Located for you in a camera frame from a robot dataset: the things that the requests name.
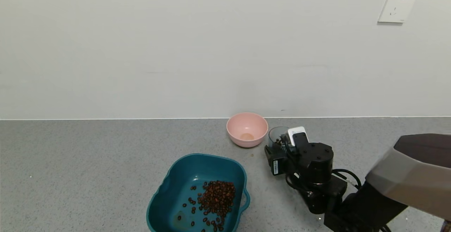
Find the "black cable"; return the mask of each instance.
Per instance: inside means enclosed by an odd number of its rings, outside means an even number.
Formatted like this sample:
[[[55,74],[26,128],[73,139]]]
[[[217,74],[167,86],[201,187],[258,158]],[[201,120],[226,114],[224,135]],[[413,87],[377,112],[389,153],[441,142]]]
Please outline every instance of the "black cable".
[[[357,181],[357,185],[355,185],[354,187],[356,187],[357,189],[360,189],[362,187],[362,182],[360,182],[360,179],[358,178],[358,176],[356,176],[356,174],[354,174],[353,172],[347,170],[347,169],[333,169],[332,173],[339,175],[341,178],[343,178],[344,176],[339,174],[339,172],[343,172],[346,174],[350,174],[352,177],[354,177],[354,179]]]
[[[391,232],[390,228],[387,225],[382,226],[381,231],[382,232]]]
[[[300,187],[297,187],[296,185],[292,184],[292,183],[288,180],[288,174],[285,174],[285,181],[286,181],[286,183],[287,183],[290,187],[292,187],[293,189],[299,190],[299,191],[301,191],[301,192],[303,192],[303,193],[305,193],[305,194],[308,194],[308,195],[310,194],[310,192],[309,192],[308,190],[303,189],[303,188],[300,188]]]

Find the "clear glass cup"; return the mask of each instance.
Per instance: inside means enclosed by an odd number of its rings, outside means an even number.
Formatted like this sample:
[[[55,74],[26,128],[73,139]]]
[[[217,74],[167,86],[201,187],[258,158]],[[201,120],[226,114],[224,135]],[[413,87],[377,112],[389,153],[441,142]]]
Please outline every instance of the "clear glass cup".
[[[272,147],[272,145],[277,141],[277,139],[280,140],[280,136],[284,135],[288,131],[287,126],[277,126],[269,130],[268,133],[268,147]]]

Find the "speckled countertop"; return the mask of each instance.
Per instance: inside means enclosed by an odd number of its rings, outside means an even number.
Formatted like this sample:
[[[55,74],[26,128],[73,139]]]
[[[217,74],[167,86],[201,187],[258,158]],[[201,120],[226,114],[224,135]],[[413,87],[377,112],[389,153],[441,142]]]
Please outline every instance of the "speckled countertop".
[[[248,175],[251,204],[238,231],[329,231],[282,176],[272,176],[264,144],[243,149],[227,120],[0,121],[3,232],[148,231],[148,202],[175,160],[189,153],[232,158]],[[361,179],[404,134],[451,132],[451,118],[271,118],[305,126],[334,148],[334,167]],[[440,231],[442,220],[407,208],[393,232]]]

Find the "electrical outlet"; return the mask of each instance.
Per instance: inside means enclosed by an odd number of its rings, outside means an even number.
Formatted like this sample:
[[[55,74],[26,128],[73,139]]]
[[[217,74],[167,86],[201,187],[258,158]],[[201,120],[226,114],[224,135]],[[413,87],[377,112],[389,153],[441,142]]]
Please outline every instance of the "electrical outlet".
[[[415,0],[386,0],[378,21],[380,23],[404,23],[414,3]]]

